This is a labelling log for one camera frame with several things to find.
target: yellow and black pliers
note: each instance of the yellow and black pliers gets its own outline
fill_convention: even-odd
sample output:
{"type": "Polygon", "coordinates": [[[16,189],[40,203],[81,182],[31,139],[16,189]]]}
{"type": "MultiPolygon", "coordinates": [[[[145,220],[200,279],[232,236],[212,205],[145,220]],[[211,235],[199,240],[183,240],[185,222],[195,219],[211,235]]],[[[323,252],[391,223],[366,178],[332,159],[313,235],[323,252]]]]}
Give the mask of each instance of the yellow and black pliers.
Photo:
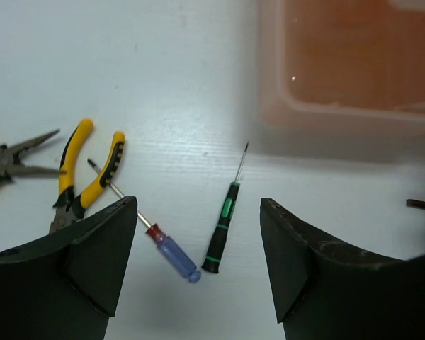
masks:
{"type": "Polygon", "coordinates": [[[58,200],[54,204],[57,210],[50,224],[49,234],[83,219],[86,209],[102,194],[120,165],[125,136],[122,132],[115,132],[106,165],[96,179],[80,195],[75,196],[74,169],[77,156],[91,131],[93,131],[93,122],[90,119],[83,119],[64,148],[59,168],[65,171],[65,174],[59,175],[58,200]]]}
{"type": "Polygon", "coordinates": [[[0,185],[12,181],[13,176],[50,176],[59,175],[62,169],[43,168],[41,166],[25,166],[21,163],[21,153],[32,147],[37,147],[60,130],[54,130],[36,138],[26,140],[12,146],[0,145],[0,185]]]}

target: blue screwdriver handle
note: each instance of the blue screwdriver handle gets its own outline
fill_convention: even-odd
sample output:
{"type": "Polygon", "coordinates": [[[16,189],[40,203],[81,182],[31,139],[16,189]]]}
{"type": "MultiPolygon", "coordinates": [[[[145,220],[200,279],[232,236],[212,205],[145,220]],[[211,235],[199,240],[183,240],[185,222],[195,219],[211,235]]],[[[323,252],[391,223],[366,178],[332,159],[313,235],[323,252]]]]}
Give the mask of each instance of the blue screwdriver handle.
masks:
{"type": "Polygon", "coordinates": [[[147,234],[156,242],[157,250],[178,271],[179,275],[187,278],[190,283],[197,283],[201,279],[201,272],[189,256],[170,237],[166,236],[157,225],[152,225],[147,234]]]}

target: translucent blue handle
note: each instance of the translucent blue handle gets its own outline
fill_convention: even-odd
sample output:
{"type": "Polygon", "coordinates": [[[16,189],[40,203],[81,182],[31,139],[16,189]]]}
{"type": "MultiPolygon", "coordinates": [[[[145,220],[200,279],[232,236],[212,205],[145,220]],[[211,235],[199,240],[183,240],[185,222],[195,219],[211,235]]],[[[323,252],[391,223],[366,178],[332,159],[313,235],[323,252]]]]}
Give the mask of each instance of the translucent blue handle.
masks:
{"type": "Polygon", "coordinates": [[[171,263],[178,273],[187,278],[190,283],[197,283],[201,279],[201,272],[189,256],[170,237],[164,237],[157,243],[157,249],[171,263]]]}

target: pink container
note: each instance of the pink container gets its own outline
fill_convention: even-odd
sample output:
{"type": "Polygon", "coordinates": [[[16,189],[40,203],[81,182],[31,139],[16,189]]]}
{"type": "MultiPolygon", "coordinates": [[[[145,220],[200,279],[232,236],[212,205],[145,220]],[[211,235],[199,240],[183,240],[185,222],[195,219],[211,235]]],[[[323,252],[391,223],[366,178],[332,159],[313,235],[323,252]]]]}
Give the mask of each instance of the pink container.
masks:
{"type": "Polygon", "coordinates": [[[425,0],[262,0],[260,44],[270,125],[425,134],[425,0]]]}

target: black and green screwdriver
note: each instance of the black and green screwdriver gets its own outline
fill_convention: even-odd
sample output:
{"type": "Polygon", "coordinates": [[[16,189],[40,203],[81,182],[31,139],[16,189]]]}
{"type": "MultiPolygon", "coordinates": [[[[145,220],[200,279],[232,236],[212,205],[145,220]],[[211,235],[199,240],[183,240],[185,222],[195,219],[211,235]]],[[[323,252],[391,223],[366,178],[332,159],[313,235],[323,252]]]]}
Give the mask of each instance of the black and green screwdriver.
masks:
{"type": "Polygon", "coordinates": [[[228,194],[220,212],[219,222],[217,222],[214,234],[212,234],[210,246],[206,252],[205,262],[201,266],[203,270],[210,273],[219,273],[220,260],[222,260],[225,244],[227,243],[228,227],[232,221],[236,199],[238,198],[239,177],[241,176],[242,165],[244,164],[248,147],[249,142],[247,142],[244,153],[242,154],[236,178],[229,185],[228,194]]]}

